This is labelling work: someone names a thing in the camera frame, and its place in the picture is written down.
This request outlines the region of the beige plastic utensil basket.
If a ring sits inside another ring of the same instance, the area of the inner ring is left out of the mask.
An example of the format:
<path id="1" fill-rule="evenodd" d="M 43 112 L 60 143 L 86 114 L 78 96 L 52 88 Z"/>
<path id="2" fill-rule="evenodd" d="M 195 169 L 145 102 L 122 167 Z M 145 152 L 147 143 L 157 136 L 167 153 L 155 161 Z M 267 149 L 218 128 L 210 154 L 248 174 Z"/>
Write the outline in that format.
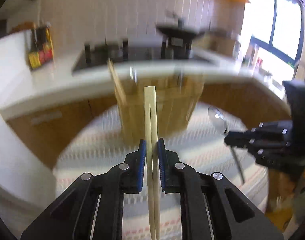
<path id="1" fill-rule="evenodd" d="M 121 80 L 126 94 L 122 104 L 114 88 L 124 142 L 128 145 L 145 138 L 144 88 L 156 87 L 158 136 L 169 137 L 187 128 L 188 122 L 203 92 L 204 82 L 186 75 Z"/>

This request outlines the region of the black gas stove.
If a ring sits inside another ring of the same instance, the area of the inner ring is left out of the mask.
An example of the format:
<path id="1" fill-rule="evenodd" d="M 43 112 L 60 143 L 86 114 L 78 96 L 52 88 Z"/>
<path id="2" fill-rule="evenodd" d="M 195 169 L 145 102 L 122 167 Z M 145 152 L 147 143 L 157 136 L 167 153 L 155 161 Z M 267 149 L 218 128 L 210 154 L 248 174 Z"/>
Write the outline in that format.
<path id="1" fill-rule="evenodd" d="M 115 63 L 137 62 L 137 61 L 162 61 L 162 60 L 190 60 L 201 61 L 214 65 L 215 61 L 199 56 L 193 51 L 182 47 L 170 47 L 167 42 L 157 43 L 134 43 L 127 39 L 119 43 L 101 43 L 92 46 L 84 44 L 84 51 L 81 52 L 78 60 L 72 68 L 72 74 L 94 68 L 103 68 L 107 61 Z"/>

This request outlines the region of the wooden chopstick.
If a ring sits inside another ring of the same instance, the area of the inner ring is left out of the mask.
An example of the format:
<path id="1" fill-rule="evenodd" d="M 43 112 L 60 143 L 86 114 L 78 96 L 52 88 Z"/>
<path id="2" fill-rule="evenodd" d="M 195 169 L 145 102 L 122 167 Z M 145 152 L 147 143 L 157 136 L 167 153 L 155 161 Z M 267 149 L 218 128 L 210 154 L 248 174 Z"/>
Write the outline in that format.
<path id="1" fill-rule="evenodd" d="M 150 99 L 151 110 L 151 139 L 152 139 L 152 167 L 153 167 L 153 203 L 155 215 L 155 233 L 156 239 L 160 239 L 160 175 L 158 165 L 158 124 L 157 124 L 157 102 L 156 102 L 156 87 L 152 88 Z"/>
<path id="2" fill-rule="evenodd" d="M 146 174 L 148 183 L 148 208 L 149 227 L 151 239 L 155 239 L 155 215 L 153 203 L 153 167 L 152 167 L 152 139 L 151 139 L 151 110 L 150 99 L 152 86 L 144 88 L 144 113 L 145 113 L 145 140 L 146 140 Z"/>

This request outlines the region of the window with dark frame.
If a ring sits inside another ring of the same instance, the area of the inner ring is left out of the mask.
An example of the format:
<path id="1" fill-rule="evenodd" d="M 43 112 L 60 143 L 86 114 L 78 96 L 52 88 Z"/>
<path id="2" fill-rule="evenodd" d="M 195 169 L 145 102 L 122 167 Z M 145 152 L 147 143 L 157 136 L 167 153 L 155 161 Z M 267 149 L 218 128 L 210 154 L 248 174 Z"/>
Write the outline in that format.
<path id="1" fill-rule="evenodd" d="M 261 68 L 279 84 L 291 80 L 304 41 L 304 13 L 299 0 L 255 0 L 249 5 L 250 44 L 258 48 Z"/>

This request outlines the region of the yellow label sauce bottle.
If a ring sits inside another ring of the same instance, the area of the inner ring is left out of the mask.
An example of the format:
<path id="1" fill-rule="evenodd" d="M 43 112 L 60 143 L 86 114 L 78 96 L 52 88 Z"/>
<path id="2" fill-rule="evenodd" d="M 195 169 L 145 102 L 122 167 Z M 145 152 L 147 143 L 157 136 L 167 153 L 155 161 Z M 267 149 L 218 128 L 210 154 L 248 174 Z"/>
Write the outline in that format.
<path id="1" fill-rule="evenodd" d="M 54 57 L 50 27 L 51 25 L 46 23 L 44 26 L 39 28 L 39 59 L 41 64 L 51 61 Z"/>

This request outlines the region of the black frying pan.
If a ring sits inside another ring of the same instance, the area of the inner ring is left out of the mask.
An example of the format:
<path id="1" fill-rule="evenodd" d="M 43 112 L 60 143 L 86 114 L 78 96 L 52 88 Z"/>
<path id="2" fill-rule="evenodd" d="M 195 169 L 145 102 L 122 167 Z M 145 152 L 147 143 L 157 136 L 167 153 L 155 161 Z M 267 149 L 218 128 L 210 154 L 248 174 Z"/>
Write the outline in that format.
<path id="1" fill-rule="evenodd" d="M 163 24 L 156 23 L 156 30 L 165 37 L 168 38 L 180 38 L 182 40 L 194 40 L 203 36 L 206 33 L 206 29 L 197 30 L 188 27 L 179 27 L 177 24 Z"/>

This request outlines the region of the chopsticks in basket left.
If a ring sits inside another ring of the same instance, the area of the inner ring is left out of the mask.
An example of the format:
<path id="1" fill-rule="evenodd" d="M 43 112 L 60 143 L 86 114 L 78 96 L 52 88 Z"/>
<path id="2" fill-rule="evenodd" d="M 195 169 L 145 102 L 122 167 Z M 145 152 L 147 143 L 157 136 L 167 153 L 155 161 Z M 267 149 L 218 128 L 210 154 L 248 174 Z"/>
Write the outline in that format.
<path id="1" fill-rule="evenodd" d="M 116 94 L 117 94 L 119 100 L 121 101 L 121 103 L 125 104 L 126 103 L 126 94 L 125 94 L 125 91 L 123 89 L 123 85 L 121 83 L 121 80 L 118 77 L 117 72 L 115 71 L 113 63 L 110 59 L 107 60 L 107 66 L 108 66 L 108 70 L 110 71 L 112 80 L 114 82 Z"/>

